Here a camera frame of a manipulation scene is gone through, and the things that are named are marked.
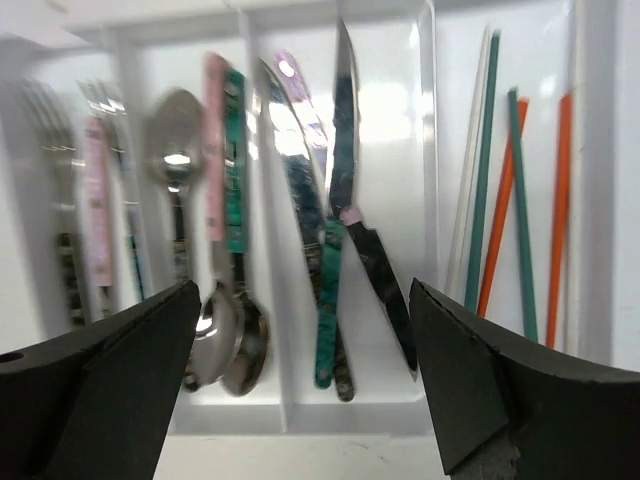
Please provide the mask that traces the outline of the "pink handle spoon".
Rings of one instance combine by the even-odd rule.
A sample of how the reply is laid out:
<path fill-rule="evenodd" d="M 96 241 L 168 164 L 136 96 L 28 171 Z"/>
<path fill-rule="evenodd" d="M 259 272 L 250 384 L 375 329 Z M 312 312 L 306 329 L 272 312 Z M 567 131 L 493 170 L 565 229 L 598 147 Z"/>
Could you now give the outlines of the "pink handle spoon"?
<path fill-rule="evenodd" d="M 203 302 L 183 385 L 189 392 L 220 380 L 235 359 L 244 315 L 233 296 L 226 235 L 225 154 L 226 92 L 229 63 L 209 53 L 204 62 L 203 154 L 206 185 L 206 232 L 211 244 L 214 288 Z"/>

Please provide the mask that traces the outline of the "white chopstick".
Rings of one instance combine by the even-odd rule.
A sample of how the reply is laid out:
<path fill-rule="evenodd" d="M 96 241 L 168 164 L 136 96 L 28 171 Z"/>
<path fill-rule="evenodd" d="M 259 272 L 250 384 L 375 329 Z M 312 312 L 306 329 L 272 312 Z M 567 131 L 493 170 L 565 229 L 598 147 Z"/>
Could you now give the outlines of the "white chopstick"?
<path fill-rule="evenodd" d="M 469 209 L 473 190 L 475 164 L 479 149 L 479 136 L 486 94 L 491 27 L 486 25 L 479 53 L 473 99 L 470 109 L 467 139 L 454 223 L 451 251 L 448 261 L 445 293 L 456 299 L 461 285 L 464 244 L 467 237 Z"/>
<path fill-rule="evenodd" d="M 570 185 L 568 246 L 566 270 L 565 352 L 580 356 L 581 282 L 582 282 L 582 170 L 584 84 L 586 68 L 587 2 L 572 1 L 570 8 L 569 73 L 567 93 L 570 96 Z"/>

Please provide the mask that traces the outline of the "green handle knife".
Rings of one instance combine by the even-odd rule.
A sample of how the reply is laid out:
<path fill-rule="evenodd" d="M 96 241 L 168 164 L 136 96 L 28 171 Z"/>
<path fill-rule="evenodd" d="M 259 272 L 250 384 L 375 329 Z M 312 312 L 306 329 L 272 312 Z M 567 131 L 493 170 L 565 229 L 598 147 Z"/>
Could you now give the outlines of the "green handle knife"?
<path fill-rule="evenodd" d="M 342 245 L 347 233 L 342 214 L 352 206 L 356 166 L 357 70 L 350 35 L 344 20 L 337 20 L 336 73 L 333 89 L 334 143 L 328 159 L 325 189 L 324 238 L 321 250 L 321 288 L 318 300 L 318 332 L 315 359 L 315 385 L 336 387 L 338 398 L 354 398 L 346 349 L 338 322 L 338 299 L 342 264 Z"/>

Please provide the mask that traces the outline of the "green handle fork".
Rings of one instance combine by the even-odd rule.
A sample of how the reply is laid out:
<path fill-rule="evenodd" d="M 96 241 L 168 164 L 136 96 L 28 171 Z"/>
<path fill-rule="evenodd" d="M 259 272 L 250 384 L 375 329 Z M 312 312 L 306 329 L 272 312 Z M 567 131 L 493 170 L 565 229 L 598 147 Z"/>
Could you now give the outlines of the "green handle fork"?
<path fill-rule="evenodd" d="M 126 109 L 118 93 L 110 89 L 108 85 L 97 80 L 94 83 L 101 108 L 105 113 L 108 123 L 109 143 L 114 153 L 122 187 L 122 203 L 126 218 L 126 239 L 130 252 L 133 268 L 134 286 L 136 288 L 137 301 L 145 299 L 145 285 L 143 269 L 138 248 L 138 214 L 139 200 L 135 192 L 135 174 L 130 158 L 130 152 L 126 143 Z"/>

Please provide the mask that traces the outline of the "dark marbled handle spoon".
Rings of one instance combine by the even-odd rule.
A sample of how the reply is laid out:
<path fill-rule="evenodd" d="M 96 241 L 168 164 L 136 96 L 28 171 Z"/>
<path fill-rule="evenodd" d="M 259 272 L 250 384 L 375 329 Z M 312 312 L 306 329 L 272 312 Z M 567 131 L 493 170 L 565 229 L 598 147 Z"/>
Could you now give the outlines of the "dark marbled handle spoon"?
<path fill-rule="evenodd" d="M 193 276 L 188 229 L 190 193 L 203 173 L 203 109 L 188 90 L 174 88 L 147 120 L 147 169 L 164 189 L 172 221 L 171 265 L 176 280 Z"/>

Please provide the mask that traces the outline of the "dark marbled handle fork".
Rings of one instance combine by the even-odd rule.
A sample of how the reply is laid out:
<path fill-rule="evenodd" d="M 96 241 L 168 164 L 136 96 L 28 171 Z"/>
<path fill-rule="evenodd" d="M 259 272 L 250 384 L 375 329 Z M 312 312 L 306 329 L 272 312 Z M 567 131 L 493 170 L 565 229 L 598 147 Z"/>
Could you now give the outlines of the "dark marbled handle fork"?
<path fill-rule="evenodd" d="M 68 316 L 74 326 L 84 326 L 91 320 L 91 311 L 78 225 L 77 148 L 72 126 L 47 85 L 22 80 L 17 93 L 38 139 L 51 181 L 56 253 Z"/>

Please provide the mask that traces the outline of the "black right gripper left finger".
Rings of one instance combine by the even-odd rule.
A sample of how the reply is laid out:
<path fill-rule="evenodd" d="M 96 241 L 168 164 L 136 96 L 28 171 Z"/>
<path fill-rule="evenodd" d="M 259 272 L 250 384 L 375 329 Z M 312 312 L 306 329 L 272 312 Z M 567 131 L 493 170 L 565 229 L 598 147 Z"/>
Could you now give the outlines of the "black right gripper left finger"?
<path fill-rule="evenodd" d="M 4 479 L 151 479 L 199 317 L 183 281 L 1 356 Z"/>

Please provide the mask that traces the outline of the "pink handle knife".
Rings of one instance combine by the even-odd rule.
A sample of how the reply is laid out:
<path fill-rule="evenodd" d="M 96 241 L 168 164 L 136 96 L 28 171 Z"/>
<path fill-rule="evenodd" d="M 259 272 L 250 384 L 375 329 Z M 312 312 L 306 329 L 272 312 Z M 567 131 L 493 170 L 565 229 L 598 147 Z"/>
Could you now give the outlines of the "pink handle knife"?
<path fill-rule="evenodd" d="M 276 54 L 275 62 L 276 57 L 284 52 L 291 54 L 287 50 L 282 50 Z M 357 132 L 355 134 L 356 166 L 359 156 L 359 123 L 360 118 L 358 110 Z M 332 157 L 333 153 L 334 134 L 332 136 L 327 134 L 327 137 L 328 150 L 326 175 L 328 167 L 327 161 Z M 371 287 L 375 292 L 385 317 L 395 334 L 396 342 L 402 352 L 408 370 L 410 374 L 415 375 L 418 370 L 418 360 L 407 305 L 397 277 L 389 262 L 383 243 L 377 231 L 370 229 L 365 225 L 361 212 L 354 201 L 354 185 L 352 206 L 342 214 L 342 220 L 347 229 L 344 240 L 346 238 L 350 238 L 354 243 Z"/>

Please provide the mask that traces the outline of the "dark marbled handle knife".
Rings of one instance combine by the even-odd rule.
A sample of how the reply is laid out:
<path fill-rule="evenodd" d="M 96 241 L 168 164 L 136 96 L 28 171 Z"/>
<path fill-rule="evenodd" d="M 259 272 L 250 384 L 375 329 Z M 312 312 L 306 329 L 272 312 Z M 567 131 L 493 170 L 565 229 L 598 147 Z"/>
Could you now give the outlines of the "dark marbled handle knife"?
<path fill-rule="evenodd" d="M 355 387 L 337 319 L 344 229 L 326 224 L 328 137 L 293 56 L 284 52 L 273 66 L 265 60 L 260 66 L 316 303 L 314 384 L 319 389 L 334 386 L 338 399 L 347 403 L 354 399 Z"/>

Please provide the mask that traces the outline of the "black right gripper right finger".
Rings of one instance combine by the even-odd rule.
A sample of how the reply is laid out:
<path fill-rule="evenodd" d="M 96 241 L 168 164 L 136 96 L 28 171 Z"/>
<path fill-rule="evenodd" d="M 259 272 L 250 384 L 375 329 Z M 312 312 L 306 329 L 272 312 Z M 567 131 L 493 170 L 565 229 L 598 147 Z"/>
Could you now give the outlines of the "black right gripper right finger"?
<path fill-rule="evenodd" d="M 419 280 L 410 319 L 447 476 L 638 478 L 638 373 L 527 340 Z"/>

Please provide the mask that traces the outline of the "pink handle fork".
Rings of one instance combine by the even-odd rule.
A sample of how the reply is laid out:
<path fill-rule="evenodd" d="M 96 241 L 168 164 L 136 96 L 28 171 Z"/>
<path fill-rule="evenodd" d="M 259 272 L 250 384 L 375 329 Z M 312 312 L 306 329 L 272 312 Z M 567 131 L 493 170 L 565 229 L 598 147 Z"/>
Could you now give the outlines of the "pink handle fork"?
<path fill-rule="evenodd" d="M 79 82 L 90 114 L 85 124 L 86 187 L 90 213 L 89 257 L 91 278 L 97 289 L 100 317 L 114 308 L 114 261 L 111 232 L 110 128 L 96 87 Z"/>

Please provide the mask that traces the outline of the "green handle spoon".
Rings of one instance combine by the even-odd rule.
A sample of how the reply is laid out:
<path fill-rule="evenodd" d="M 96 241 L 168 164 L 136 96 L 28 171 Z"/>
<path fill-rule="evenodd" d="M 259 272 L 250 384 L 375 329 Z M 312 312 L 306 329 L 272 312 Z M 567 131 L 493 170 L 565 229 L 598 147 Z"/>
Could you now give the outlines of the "green handle spoon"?
<path fill-rule="evenodd" d="M 244 320 L 240 347 L 222 383 L 233 396 L 249 394 L 259 382 L 270 344 L 268 317 L 249 288 L 249 185 L 245 77 L 230 69 L 225 82 L 225 201 L 233 298 Z"/>

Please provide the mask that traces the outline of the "teal chopstick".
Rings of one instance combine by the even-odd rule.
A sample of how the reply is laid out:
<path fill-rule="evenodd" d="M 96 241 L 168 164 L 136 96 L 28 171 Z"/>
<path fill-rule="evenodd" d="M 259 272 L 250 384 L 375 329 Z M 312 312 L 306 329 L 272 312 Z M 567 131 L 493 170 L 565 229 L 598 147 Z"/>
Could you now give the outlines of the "teal chopstick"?
<path fill-rule="evenodd" d="M 465 307 L 473 313 L 477 311 L 479 301 L 480 267 L 482 261 L 482 248 L 484 243 L 488 173 L 492 142 L 500 39 L 500 30 L 494 29 L 491 32 L 488 63 L 486 68 L 487 72 L 485 81 L 485 92 L 483 96 L 484 103 L 482 110 L 479 162 L 471 232 L 470 258 L 467 270 L 465 292 Z"/>
<path fill-rule="evenodd" d="M 510 133 L 512 138 L 523 332 L 524 336 L 528 340 L 537 343 L 538 328 L 535 287 L 521 139 L 522 121 L 520 120 L 520 106 L 517 89 L 511 88 L 508 91 L 507 98 L 509 104 Z"/>

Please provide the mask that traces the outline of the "orange chopstick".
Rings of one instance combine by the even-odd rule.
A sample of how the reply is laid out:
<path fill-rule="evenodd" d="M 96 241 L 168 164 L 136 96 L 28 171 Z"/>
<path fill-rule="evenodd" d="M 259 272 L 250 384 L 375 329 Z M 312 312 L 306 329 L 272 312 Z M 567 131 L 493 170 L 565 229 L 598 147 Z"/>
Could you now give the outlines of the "orange chopstick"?
<path fill-rule="evenodd" d="M 485 318 L 497 264 L 500 255 L 500 249 L 502 245 L 502 239 L 504 235 L 504 229 L 506 225 L 507 214 L 509 210 L 509 203 L 511 192 L 514 184 L 514 165 L 513 165 L 513 139 L 512 133 L 508 134 L 504 158 L 502 162 L 502 170 L 500 183 L 498 186 L 498 192 L 496 196 L 496 204 L 493 215 L 492 228 L 489 238 L 489 245 L 486 255 L 484 274 L 479 294 L 477 314 L 480 317 Z"/>
<path fill-rule="evenodd" d="M 554 349 L 556 344 L 561 269 L 569 215 L 572 112 L 572 94 L 566 93 L 560 100 L 559 108 L 558 149 L 551 233 L 549 296 L 545 341 L 546 346 L 550 349 Z"/>

